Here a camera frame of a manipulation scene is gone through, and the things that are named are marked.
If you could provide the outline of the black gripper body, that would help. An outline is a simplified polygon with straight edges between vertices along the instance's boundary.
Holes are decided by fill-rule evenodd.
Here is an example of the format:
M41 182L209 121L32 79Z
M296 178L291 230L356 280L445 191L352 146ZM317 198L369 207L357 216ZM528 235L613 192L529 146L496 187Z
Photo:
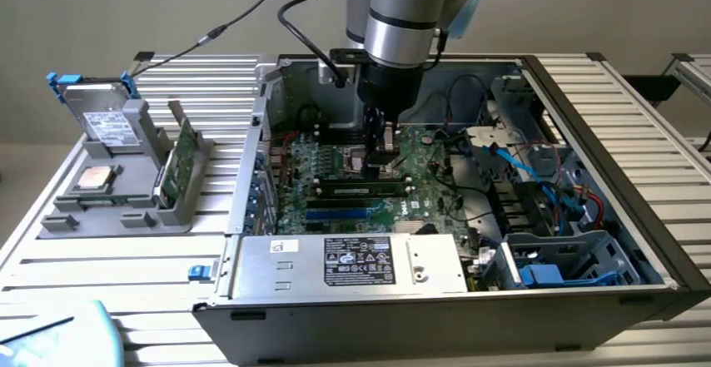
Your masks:
M381 112L387 121L396 122L415 105L421 78L423 66L404 69L365 64L360 66L356 94L367 107Z

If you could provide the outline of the black RAM stick in slot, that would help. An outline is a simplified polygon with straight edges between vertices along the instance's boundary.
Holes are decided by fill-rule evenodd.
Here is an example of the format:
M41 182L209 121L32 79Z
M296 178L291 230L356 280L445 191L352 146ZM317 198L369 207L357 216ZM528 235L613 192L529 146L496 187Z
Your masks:
M408 178L333 179L320 180L313 190L321 199L373 199L407 197L412 187Z

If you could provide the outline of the CPU socket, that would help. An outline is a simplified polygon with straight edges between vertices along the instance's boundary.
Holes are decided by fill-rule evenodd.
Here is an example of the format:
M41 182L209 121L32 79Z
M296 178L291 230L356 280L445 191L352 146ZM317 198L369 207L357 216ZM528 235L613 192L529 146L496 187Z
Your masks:
M343 175L364 178L361 175L361 166L363 166L363 158L365 156L365 149L364 146L356 146L356 145L344 145L339 146L335 150L336 155L336 172L341 173ZM385 178L389 177L392 174L387 173L384 171L384 164L381 165L380 174L377 178Z

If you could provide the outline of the green Dell motherboard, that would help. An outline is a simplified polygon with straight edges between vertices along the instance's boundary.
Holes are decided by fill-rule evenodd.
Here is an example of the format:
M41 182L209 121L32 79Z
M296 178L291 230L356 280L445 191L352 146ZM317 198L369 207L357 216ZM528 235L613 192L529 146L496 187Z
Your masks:
M397 130L400 157L395 174L385 178L408 178L412 191L404 201L385 210L371 211L367 220L308 221L300 209L316 197L313 185L320 180L365 179L336 172L335 150L339 146L363 146L357 131L311 131L289 133L276 139L269 150L271 167L276 175L276 234L356 234L395 233L397 221L423 221L416 234L449 234L457 253L473 260L480 245L471 221L463 210L460 184L455 182L455 158L449 155L448 134L436 126L405 126Z

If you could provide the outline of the blue expansion slot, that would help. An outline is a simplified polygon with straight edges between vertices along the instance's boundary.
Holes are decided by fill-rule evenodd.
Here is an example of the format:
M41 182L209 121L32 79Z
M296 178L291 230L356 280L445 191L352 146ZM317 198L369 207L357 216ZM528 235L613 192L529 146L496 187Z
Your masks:
M367 208L308 209L305 211L305 219L308 221L367 220L368 216L369 216L369 210Z

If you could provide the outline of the metal optical drive cage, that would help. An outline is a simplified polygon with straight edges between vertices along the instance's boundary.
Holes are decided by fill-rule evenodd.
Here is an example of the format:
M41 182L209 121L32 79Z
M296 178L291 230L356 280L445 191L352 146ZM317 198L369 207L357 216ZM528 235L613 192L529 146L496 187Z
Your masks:
M561 182L563 162L571 149L544 117L548 112L528 79L503 76L489 86L477 120L465 139L471 166L481 182Z

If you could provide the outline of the silver power supply unit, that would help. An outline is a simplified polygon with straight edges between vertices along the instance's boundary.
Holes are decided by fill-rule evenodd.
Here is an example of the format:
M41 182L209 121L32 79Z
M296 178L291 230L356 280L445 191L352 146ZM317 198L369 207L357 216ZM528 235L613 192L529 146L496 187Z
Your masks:
M241 301L467 291L451 235L251 236L239 247L232 297Z

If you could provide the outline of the green graphics card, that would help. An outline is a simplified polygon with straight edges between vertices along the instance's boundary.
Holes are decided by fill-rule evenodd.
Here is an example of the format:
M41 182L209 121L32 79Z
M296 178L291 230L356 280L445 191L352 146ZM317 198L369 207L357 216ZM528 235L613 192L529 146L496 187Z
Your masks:
M179 136L165 164L159 171L153 187L153 198L161 209L172 208L184 198L193 170L196 149L196 132L185 117L180 121Z

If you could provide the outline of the grey metal disk bay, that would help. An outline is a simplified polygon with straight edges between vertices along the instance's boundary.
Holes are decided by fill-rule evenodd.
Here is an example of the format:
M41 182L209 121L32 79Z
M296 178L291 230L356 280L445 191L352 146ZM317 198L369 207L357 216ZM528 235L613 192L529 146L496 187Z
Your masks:
M572 236L505 235L491 266L512 290L639 285L643 279L605 231Z

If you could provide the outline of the open black PC case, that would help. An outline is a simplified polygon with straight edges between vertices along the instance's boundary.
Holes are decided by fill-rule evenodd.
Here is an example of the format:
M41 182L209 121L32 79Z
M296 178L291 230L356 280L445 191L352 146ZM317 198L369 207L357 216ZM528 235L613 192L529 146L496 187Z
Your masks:
M467 128L489 86L523 76L544 117L571 149L561 182L481 182ZM480 236L473 260L459 253L464 293L267 302L232 297L244 238L276 236L276 175L269 150L281 135L361 134L355 84L317 82L317 61L283 57L259 69L259 98L236 176L229 231L209 298L192 315L235 365L297 365L591 350L632 326L671 320L711 300L711 273L675 238L675 228L711 229L711 164L664 127L655 109L605 58L579 55L444 57L421 81L397 130L448 134L461 206ZM505 235L572 236L605 231L643 282L589 288L503 287L491 266Z

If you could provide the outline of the silver CPU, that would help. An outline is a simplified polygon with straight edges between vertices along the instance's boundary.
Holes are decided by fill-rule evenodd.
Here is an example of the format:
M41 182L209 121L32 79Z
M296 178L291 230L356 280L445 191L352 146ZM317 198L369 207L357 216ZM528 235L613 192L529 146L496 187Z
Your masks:
M120 170L118 165L85 167L76 181L76 188L78 190L100 189L112 182Z

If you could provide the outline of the grey plastic parts rack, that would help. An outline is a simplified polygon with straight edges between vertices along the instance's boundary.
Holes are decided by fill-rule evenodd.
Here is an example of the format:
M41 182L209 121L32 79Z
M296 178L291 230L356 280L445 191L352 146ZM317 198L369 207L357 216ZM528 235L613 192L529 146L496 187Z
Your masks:
M156 177L173 149L180 121L188 118L179 100L168 101L168 109L177 123L175 138L155 125L149 105L143 99L129 99L122 107L139 139L136 146L106 147L84 133L85 155L69 174L66 188L53 198L52 212L40 220L38 239L164 236L189 232L213 142L191 124L197 149L188 190L172 208L159 208L153 198ZM100 189L78 190L76 181L84 168L106 165L121 167L112 182Z

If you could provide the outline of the neighbouring metal slat table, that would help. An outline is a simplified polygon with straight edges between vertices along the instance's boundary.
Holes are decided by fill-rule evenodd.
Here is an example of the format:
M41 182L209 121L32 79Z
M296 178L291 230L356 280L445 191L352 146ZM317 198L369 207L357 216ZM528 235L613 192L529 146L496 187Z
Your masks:
M661 107L664 116L711 158L711 54L675 53L665 73L676 86Z

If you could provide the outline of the light blue rounded object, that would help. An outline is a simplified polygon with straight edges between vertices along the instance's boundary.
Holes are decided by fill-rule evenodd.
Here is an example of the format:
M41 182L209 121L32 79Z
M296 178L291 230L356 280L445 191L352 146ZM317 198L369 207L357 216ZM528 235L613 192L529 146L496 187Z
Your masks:
M98 300L0 320L0 367L124 367L122 339Z

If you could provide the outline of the silver hard disk blue bracket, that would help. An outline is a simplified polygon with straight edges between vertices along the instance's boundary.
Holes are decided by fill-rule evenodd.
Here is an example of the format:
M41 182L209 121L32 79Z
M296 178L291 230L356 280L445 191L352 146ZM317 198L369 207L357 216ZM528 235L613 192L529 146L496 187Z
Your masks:
M139 139L122 107L139 98L133 77L85 77L49 72L45 76L56 99L64 104L92 141L106 147L136 146Z

